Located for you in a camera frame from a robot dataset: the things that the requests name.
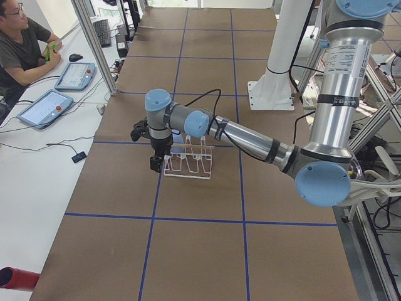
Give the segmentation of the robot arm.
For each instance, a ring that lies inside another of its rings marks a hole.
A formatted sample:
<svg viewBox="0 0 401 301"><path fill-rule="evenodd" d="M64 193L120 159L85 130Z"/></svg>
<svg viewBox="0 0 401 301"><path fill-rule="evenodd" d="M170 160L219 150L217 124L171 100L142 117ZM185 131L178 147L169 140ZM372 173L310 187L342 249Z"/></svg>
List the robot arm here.
<svg viewBox="0 0 401 301"><path fill-rule="evenodd" d="M399 1L332 1L322 30L329 43L328 61L318 95L308 142L297 146L216 115L174 102L163 89L145 96L145 136L154 156L150 167L162 169L173 144L172 131L191 137L205 135L230 143L255 160L275 165L294 180L307 203L320 207L347 206L377 196L399 196L397 181L367 182L352 179L348 145L353 118L372 45L383 36L388 13L400 9Z"/></svg>

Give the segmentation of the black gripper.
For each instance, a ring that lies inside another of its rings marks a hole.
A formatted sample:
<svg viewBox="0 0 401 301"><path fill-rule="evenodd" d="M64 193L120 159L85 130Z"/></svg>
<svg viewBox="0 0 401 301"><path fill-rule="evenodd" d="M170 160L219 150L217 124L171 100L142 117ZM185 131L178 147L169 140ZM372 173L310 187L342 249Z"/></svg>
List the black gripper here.
<svg viewBox="0 0 401 301"><path fill-rule="evenodd" d="M171 155L172 138L151 138L150 144L154 150L154 156L150 158L150 169L161 173L164 168L164 156Z"/></svg>

